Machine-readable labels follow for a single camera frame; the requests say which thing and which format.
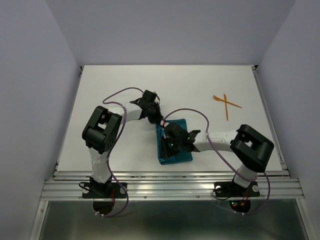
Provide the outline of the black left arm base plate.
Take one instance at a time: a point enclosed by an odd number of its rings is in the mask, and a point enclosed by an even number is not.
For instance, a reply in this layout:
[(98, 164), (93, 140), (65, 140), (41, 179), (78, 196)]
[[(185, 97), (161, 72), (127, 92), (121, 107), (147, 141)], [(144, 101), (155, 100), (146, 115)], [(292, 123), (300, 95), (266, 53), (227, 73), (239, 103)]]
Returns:
[(80, 183), (85, 189), (82, 189), (81, 197), (83, 199), (125, 199), (125, 191), (116, 183), (112, 182), (102, 189), (92, 189), (89, 182)]

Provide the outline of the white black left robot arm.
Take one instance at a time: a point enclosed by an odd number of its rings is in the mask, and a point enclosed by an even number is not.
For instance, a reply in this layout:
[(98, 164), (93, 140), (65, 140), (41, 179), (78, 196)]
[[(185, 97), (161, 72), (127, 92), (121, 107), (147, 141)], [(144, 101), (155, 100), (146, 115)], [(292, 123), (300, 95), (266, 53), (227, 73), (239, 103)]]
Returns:
[(108, 155), (117, 143), (120, 128), (127, 122), (147, 118), (151, 124), (162, 120), (160, 101), (157, 96), (142, 96), (128, 104), (113, 108), (97, 106), (82, 132), (91, 158), (89, 184), (80, 184), (85, 191), (107, 197), (112, 191), (112, 175), (107, 167)]

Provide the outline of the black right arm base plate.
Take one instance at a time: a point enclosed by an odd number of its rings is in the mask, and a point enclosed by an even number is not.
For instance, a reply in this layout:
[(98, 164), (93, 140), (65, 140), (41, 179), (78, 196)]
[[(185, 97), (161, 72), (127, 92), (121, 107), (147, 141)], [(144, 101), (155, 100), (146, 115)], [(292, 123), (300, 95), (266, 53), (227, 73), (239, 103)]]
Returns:
[(259, 197), (260, 189), (256, 181), (248, 187), (242, 187), (232, 181), (218, 181), (214, 183), (212, 194), (217, 198)]

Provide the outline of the orange plastic knife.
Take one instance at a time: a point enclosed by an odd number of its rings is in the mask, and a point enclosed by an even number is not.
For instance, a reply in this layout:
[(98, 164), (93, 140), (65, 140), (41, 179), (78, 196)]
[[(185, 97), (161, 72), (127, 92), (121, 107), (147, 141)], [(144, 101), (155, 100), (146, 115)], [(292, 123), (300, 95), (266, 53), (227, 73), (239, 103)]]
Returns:
[(226, 120), (229, 121), (229, 112), (228, 112), (228, 104), (227, 104), (227, 95), (223, 93), (224, 105), (225, 105), (225, 114)]

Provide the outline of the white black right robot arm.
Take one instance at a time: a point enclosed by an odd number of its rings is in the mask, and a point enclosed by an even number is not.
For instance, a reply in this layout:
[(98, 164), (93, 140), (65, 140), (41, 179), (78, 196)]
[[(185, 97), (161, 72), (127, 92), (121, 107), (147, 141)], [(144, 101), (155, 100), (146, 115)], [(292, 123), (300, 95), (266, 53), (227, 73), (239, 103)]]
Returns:
[(187, 153), (215, 151), (234, 153), (241, 161), (230, 182), (231, 192), (242, 195), (258, 173), (264, 173), (274, 150), (274, 143), (247, 124), (239, 129), (225, 132), (188, 132), (175, 122), (165, 123), (161, 127), (160, 156), (169, 158), (180, 151)]

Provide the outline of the orange plastic fork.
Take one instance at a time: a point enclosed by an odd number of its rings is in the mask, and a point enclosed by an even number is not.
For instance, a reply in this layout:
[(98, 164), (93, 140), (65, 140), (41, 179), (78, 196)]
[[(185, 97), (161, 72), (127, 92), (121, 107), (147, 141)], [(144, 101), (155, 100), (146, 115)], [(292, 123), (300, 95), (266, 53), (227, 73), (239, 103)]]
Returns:
[(235, 107), (237, 107), (237, 108), (241, 108), (241, 109), (243, 108), (243, 107), (240, 106), (240, 105), (237, 105), (237, 104), (235, 104), (235, 103), (233, 103), (233, 102), (230, 102), (230, 101), (227, 101), (227, 100), (225, 100), (225, 99), (222, 99), (222, 98), (220, 98), (220, 97), (218, 97), (218, 96), (216, 96), (216, 95), (213, 95), (213, 99), (214, 99), (215, 101), (224, 102), (224, 103), (226, 103), (226, 104), (235, 106)]

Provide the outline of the teal cloth napkin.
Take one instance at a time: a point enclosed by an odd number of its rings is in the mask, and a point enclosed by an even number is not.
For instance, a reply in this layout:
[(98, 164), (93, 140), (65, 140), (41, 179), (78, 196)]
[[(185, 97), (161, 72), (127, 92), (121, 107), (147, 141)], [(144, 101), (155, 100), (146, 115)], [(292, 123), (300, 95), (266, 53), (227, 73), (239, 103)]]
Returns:
[(158, 161), (161, 165), (173, 165), (191, 162), (193, 160), (192, 152), (181, 151), (177, 154), (177, 156), (169, 157), (169, 158), (161, 158), (161, 137), (164, 136), (164, 129), (169, 123), (177, 123), (183, 129), (187, 130), (187, 122), (183, 119), (175, 119), (175, 120), (162, 120), (160, 124), (156, 125), (156, 140), (157, 140), (157, 157)]

